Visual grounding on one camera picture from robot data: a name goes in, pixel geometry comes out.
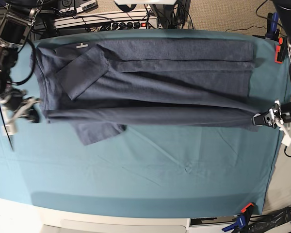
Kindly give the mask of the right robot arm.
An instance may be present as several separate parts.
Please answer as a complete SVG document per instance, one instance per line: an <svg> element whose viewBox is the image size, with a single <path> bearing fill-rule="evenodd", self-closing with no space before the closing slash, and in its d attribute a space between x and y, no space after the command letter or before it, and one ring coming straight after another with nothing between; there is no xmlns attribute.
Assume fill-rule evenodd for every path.
<svg viewBox="0 0 291 233"><path fill-rule="evenodd" d="M0 24L0 107L6 107L13 113L11 120L7 121L8 124L18 118L25 118L32 123L40 121L34 107L40 100L34 97L25 98L26 92L17 88L32 77L36 61L32 61L30 73L21 81L14 82L10 73L25 45L31 47L33 56L36 55L29 34L45 3L44 0L7 1L7 11Z"/></svg>

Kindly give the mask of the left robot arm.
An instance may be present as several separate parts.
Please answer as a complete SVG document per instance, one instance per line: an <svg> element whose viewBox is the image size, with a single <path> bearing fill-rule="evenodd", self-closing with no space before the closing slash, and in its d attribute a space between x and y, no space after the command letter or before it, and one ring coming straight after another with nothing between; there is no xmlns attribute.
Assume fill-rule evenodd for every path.
<svg viewBox="0 0 291 233"><path fill-rule="evenodd" d="M289 57L289 78L291 83L291 0L274 0L273 5L281 21L279 26L287 35L279 39L279 45L275 49L275 62L279 64L283 62L286 56ZM280 104L279 101L276 101L269 110L256 114L252 118L252 123L255 126L267 126L275 129L277 122L281 124L291 123L291 102Z"/></svg>

